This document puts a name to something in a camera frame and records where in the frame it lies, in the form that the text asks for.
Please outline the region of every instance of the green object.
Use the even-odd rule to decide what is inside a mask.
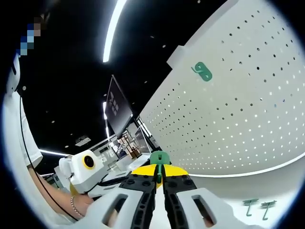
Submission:
[[[276,203],[276,200],[271,201],[271,202],[265,202],[265,203],[262,203],[262,204],[261,204],[261,208],[265,208],[265,209],[266,209],[266,212],[265,212],[265,214],[264,214],[264,216],[263,216],[263,220],[267,220],[267,219],[268,219],[268,218],[266,217],[267,211],[268,211],[268,209],[269,209],[270,207],[273,207],[273,206],[275,205],[275,203]]]
[[[249,213],[249,212],[250,212],[250,207],[251,207],[251,205],[252,205],[254,202],[257,202],[257,201],[258,201],[258,199],[248,199],[248,200],[244,200],[244,201],[243,201],[243,203],[244,203],[245,206],[249,206],[249,207],[248,207],[248,210],[247,210],[246,216],[252,216],[252,214]]]
[[[212,79],[212,73],[211,71],[205,66],[204,63],[202,62],[198,62],[196,65],[195,65],[195,69],[193,67],[191,67],[191,69],[199,74],[201,76],[201,78],[208,82]]]
[[[152,164],[157,164],[158,166],[158,179],[157,182],[160,184],[162,182],[162,165],[170,164],[170,156],[164,151],[155,151],[151,154],[151,165]]]

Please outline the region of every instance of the black cable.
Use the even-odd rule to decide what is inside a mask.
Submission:
[[[58,207],[60,207],[61,210],[63,210],[68,216],[70,216],[72,219],[78,221],[75,217],[73,217],[72,215],[70,215],[65,209],[63,209],[55,200],[54,198],[51,196],[51,194],[48,192],[48,190],[46,189],[46,187],[43,185],[42,181],[40,180],[39,178],[39,175],[38,173],[36,172],[34,166],[33,166],[33,163],[32,161],[30,160],[30,155],[28,153],[28,150],[27,150],[27,146],[25,145],[25,140],[24,140],[24,136],[23,136],[23,128],[22,128],[22,118],[21,118],[21,96],[20,96],[20,102],[19,102],[19,112],[20,112],[20,126],[21,126],[21,134],[22,134],[22,139],[23,139],[23,144],[24,144],[24,148],[25,148],[25,151],[27,152],[27,156],[28,156],[28,159],[30,161],[30,165],[32,166],[33,170],[34,170],[34,173],[37,177],[37,179],[40,181],[41,185],[43,186],[44,190],[48,193],[48,195],[50,196],[50,198],[57,204]]]

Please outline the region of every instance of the hand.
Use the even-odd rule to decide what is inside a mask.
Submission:
[[[83,216],[86,215],[87,208],[93,203],[93,199],[87,194],[79,194],[74,197],[74,206]]]

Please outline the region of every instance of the bracelet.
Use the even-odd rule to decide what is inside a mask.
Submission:
[[[76,214],[77,214],[79,217],[83,218],[84,216],[83,216],[81,213],[79,213],[79,211],[78,211],[78,210],[76,209],[76,207],[74,206],[74,202],[73,202],[74,197],[75,197],[75,196],[72,196],[72,197],[71,197],[71,200],[70,200],[71,206],[72,206],[72,208],[74,209],[74,211],[76,212]]]

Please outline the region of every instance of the white pegboard wall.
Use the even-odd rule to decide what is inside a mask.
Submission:
[[[305,153],[302,50],[272,5],[240,0],[188,49],[141,118],[173,164],[189,173],[282,165]],[[198,62],[212,80],[193,72]]]

